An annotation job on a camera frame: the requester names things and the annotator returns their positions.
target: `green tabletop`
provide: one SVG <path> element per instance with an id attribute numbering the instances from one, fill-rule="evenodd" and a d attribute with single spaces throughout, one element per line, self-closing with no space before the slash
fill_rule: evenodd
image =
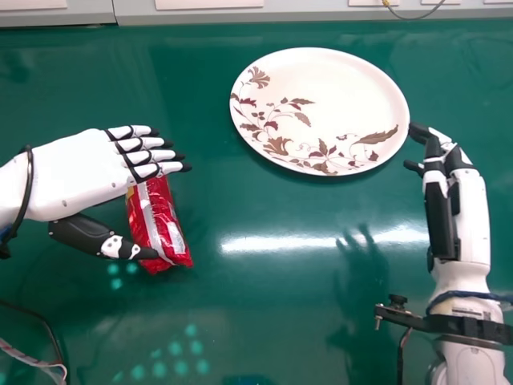
<path id="1" fill-rule="evenodd" d="M 402 168 L 423 149 L 407 141 L 386 165 L 348 178 L 258 156 L 233 127 L 228 97 L 253 60 L 289 47 L 370 61 L 402 89 L 413 119 L 463 146 L 487 180 L 491 288 L 513 290 L 511 20 L 4 30 L 2 162 L 25 143 L 149 124 L 194 167 L 170 177 L 194 269 L 151 277 L 59 245 L 34 222 L 0 261 L 0 298 L 50 320 L 71 385 L 394 383 L 403 330 L 375 332 L 373 309 L 396 293 L 423 312 L 434 289 L 421 181 Z M 89 213 L 129 234 L 123 200 Z M 50 355 L 32 322 L 0 318 L 0 337 Z M 412 335 L 406 384 L 423 383 L 431 338 Z M 51 382 L 0 355 L 4 383 Z"/>

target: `white robotic hand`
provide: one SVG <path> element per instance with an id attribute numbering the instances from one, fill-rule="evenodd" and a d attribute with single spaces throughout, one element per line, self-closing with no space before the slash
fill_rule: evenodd
<path id="1" fill-rule="evenodd" d="M 420 317 L 405 309 L 406 298 L 390 296 L 378 304 L 381 320 L 408 327 L 398 354 L 402 383 L 402 348 L 415 330 L 440 334 L 434 344 L 439 361 L 430 372 L 432 385 L 507 385 L 502 345 L 513 345 L 513 329 L 503 324 L 500 301 L 490 293 L 490 224 L 484 179 L 452 139 L 423 124 L 410 123 L 409 135 L 425 145 L 422 163 L 405 161 L 422 178 L 430 235 L 428 271 L 434 294 Z"/>
<path id="2" fill-rule="evenodd" d="M 90 129 L 34 148 L 25 218 L 49 221 L 53 238 L 100 257 L 157 257 L 154 250 L 133 245 L 77 213 L 120 197 L 128 187 L 152 177 L 189 171 L 191 167 L 180 162 L 184 156 L 171 146 L 153 128 L 133 125 Z M 28 153 L 23 152 L 0 168 L 0 178 L 9 186 L 0 192 L 0 229 L 11 225 L 22 207 L 27 163 Z"/>

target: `black mounting bracket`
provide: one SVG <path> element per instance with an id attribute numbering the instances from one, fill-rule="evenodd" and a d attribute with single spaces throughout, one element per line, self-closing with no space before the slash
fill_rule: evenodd
<path id="1" fill-rule="evenodd" d="M 388 321 L 425 333 L 452 334 L 513 345 L 513 328 L 509 325 L 453 315 L 430 314 L 421 317 L 404 308 L 407 298 L 390 295 L 390 299 L 391 303 L 388 306 L 378 303 L 374 307 L 376 330 L 379 329 L 381 321 Z"/>

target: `cable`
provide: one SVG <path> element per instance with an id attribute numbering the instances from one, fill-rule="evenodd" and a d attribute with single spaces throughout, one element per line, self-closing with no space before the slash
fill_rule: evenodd
<path id="1" fill-rule="evenodd" d="M 409 327 L 406 329 L 404 334 L 401 337 L 401 342 L 399 343 L 398 347 L 398 385 L 402 385 L 402 367 L 403 367 L 403 359 L 402 359 L 402 352 L 404 351 L 404 347 L 406 346 L 406 343 L 408 342 L 408 339 L 410 338 L 410 334 L 413 328 Z"/>
<path id="2" fill-rule="evenodd" d="M 13 305 L 7 301 L 3 301 L 2 299 L 0 299 L 0 306 L 4 306 L 8 309 L 19 311 L 20 313 L 24 313 L 24 314 L 27 314 L 27 315 L 37 318 L 45 326 L 46 332 L 48 333 L 48 336 L 50 337 L 55 354 L 57 355 L 57 359 L 52 363 L 48 363 L 48 362 L 42 361 L 40 359 L 35 359 L 33 357 L 30 357 L 29 355 L 25 355 L 18 349 L 15 349 L 3 338 L 0 338 L 0 350 L 4 351 L 8 355 L 10 355 L 12 358 L 17 359 L 18 361 L 21 361 L 22 363 L 25 363 L 32 367 L 40 368 L 47 375 L 49 375 L 57 385 L 66 385 L 67 368 L 66 368 L 66 365 L 63 360 L 63 353 L 61 352 L 59 343 L 57 342 L 57 338 L 55 337 L 55 333 L 52 330 L 52 328 L 50 327 L 50 324 L 48 323 L 48 321 L 41 314 L 38 314 L 32 310 L 24 309 L 21 306 Z M 53 373 L 51 371 L 51 369 L 53 369 L 53 368 L 60 369 L 62 371 L 62 373 L 60 375 Z"/>
<path id="3" fill-rule="evenodd" d="M 489 299 L 491 301 L 497 301 L 497 302 L 509 302 L 510 304 L 513 304 L 513 296 L 512 295 L 499 295 L 499 294 L 493 294 L 493 293 L 478 293 L 474 291 L 458 291 L 458 290 L 451 290 L 446 291 L 445 293 L 440 294 L 437 298 L 435 298 L 426 308 L 426 315 L 430 315 L 431 310 L 433 307 L 437 306 L 439 303 L 442 303 L 446 301 L 449 298 L 479 298 L 479 299 Z"/>
<path id="4" fill-rule="evenodd" d="M 420 20 L 422 18 L 427 18 L 428 16 L 430 16 L 431 14 L 433 14 L 438 8 L 440 8 L 442 6 L 442 4 L 446 2 L 446 0 L 440 0 L 440 2 L 433 7 L 432 10 L 430 10 L 429 12 L 421 15 L 421 16 L 417 16 L 415 18 L 405 18 L 404 16 L 401 16 L 400 14 L 398 14 L 395 10 L 392 9 L 392 7 L 390 6 L 390 1 L 389 0 L 382 0 L 382 3 L 383 3 L 383 6 L 385 6 L 386 8 L 388 8 L 388 10 L 396 17 L 396 18 L 400 18 L 401 20 Z"/>
<path id="5" fill-rule="evenodd" d="M 18 232 L 19 226 L 22 224 L 23 218 L 25 217 L 26 209 L 29 207 L 30 195 L 32 193 L 32 184 L 34 183 L 34 154 L 32 153 L 32 147 L 28 144 L 24 148 L 21 149 L 19 153 L 26 152 L 26 157 L 28 159 L 26 165 L 26 183 L 25 183 L 25 192 L 23 193 L 22 205 L 18 211 L 18 215 L 14 220 L 14 223 L 10 227 L 10 231 L 7 235 L 2 237 L 2 242 L 0 243 L 0 252 L 9 257 L 9 250 L 7 249 L 7 242 L 9 242 L 12 238 L 16 237 L 16 233 Z"/>

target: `black wrist strap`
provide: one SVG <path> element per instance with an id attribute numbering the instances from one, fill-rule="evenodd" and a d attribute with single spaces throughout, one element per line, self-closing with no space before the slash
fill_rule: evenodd
<path id="1" fill-rule="evenodd" d="M 20 150 L 18 154 L 26 152 L 28 159 L 26 165 L 26 184 L 25 192 L 23 193 L 22 205 L 19 208 L 18 215 L 12 224 L 10 231 L 2 237 L 0 243 L 0 259 L 7 259 L 10 257 L 10 251 L 7 247 L 7 243 L 14 237 L 16 237 L 19 226 L 22 224 L 23 218 L 25 217 L 26 209 L 29 207 L 30 195 L 32 193 L 32 184 L 34 183 L 34 154 L 32 153 L 32 147 L 28 144 Z"/>

